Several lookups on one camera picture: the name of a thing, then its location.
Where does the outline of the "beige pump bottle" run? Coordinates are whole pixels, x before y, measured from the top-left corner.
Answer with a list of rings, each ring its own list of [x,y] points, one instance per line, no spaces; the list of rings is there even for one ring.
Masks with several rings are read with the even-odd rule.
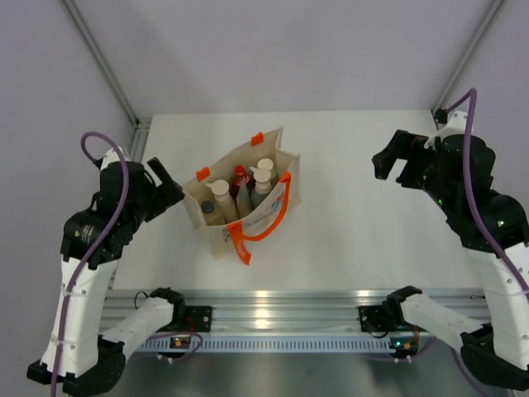
[[[212,183],[205,183],[216,200],[226,223],[236,222],[239,219],[236,203],[230,194],[230,185],[224,179],[217,179]]]

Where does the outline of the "red dish soap bottle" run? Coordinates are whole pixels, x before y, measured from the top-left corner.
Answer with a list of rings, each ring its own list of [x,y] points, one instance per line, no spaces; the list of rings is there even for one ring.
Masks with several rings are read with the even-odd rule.
[[[255,186],[253,176],[246,171],[244,166],[237,165],[231,178],[231,195],[233,197],[238,195],[242,182],[245,182],[248,191],[251,191]]]

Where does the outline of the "cream canvas tote bag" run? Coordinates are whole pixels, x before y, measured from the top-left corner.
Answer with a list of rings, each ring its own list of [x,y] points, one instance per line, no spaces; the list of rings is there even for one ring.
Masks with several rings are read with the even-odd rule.
[[[283,129],[260,132],[198,171],[183,186],[184,206],[207,249],[218,258],[269,236],[301,202],[300,155],[281,148]]]

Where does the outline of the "grey-green pump bottle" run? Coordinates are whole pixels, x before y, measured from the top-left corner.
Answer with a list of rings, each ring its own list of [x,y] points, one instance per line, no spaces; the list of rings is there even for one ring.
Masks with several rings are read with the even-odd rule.
[[[256,209],[267,198],[271,187],[271,173],[267,169],[251,167],[255,186],[250,194],[253,209]]]

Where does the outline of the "pale green bottle beige cap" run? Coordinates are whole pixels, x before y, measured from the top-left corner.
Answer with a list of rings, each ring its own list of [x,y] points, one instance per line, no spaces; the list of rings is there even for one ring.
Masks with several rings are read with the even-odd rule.
[[[271,174],[270,181],[272,184],[277,183],[277,170],[274,162],[270,158],[263,158],[258,161],[257,167],[259,169],[268,170]]]

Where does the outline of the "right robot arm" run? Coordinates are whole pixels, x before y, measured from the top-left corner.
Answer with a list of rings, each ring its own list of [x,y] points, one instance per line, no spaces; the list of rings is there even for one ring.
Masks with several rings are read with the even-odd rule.
[[[510,270],[478,229],[465,195],[464,138],[435,138],[404,130],[372,158],[377,179],[387,179],[396,160],[406,164],[396,181],[427,193],[446,216],[450,229],[479,274],[490,320],[481,323],[436,303],[414,286],[388,294],[380,305],[359,309],[365,332],[425,330],[460,353],[480,382],[504,389],[528,389],[528,221],[521,204],[493,190],[495,154],[485,142],[470,139],[469,165],[474,200],[484,225],[511,259]]]

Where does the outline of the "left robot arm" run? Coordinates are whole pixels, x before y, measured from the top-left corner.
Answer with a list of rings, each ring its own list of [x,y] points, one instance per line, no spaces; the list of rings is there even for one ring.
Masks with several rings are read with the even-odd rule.
[[[187,319],[184,296],[158,288],[116,327],[101,331],[110,279],[125,246],[142,223],[182,201],[184,192],[157,158],[145,165],[96,164],[99,190],[64,225],[60,299],[49,345],[27,370],[28,379],[70,396],[107,393],[140,345],[159,330],[180,329]]]

